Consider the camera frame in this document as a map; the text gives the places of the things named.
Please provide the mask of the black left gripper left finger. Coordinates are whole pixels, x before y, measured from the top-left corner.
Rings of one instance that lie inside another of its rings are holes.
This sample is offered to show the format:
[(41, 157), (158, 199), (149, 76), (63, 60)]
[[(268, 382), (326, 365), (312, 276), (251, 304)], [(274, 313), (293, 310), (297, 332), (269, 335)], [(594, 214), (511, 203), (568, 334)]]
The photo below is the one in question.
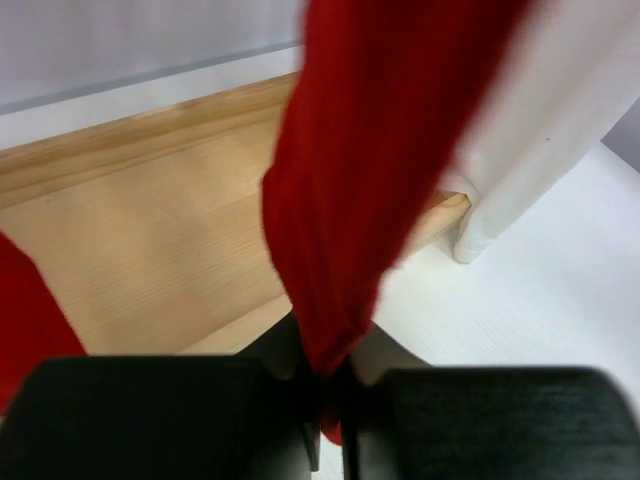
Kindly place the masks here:
[(233, 355), (39, 364), (1, 427), (5, 479), (307, 479), (313, 377), (287, 315)]

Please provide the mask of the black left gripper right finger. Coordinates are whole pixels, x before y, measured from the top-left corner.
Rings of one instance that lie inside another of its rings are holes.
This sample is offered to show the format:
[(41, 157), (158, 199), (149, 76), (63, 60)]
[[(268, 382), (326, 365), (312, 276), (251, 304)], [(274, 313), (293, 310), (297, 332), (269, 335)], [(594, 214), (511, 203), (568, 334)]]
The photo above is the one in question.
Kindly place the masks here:
[(380, 328), (344, 360), (349, 479), (635, 479), (639, 429), (603, 372), (435, 367)]

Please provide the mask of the red sock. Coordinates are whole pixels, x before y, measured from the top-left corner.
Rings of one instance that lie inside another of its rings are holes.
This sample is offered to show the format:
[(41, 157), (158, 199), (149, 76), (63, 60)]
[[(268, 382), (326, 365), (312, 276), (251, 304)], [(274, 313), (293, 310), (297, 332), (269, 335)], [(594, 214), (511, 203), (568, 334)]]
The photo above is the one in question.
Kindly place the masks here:
[(262, 180), (271, 261), (315, 374), (369, 329), (496, 77), (525, 1), (311, 1), (303, 61)]
[(1, 237), (1, 410), (41, 362), (86, 351), (32, 259)]

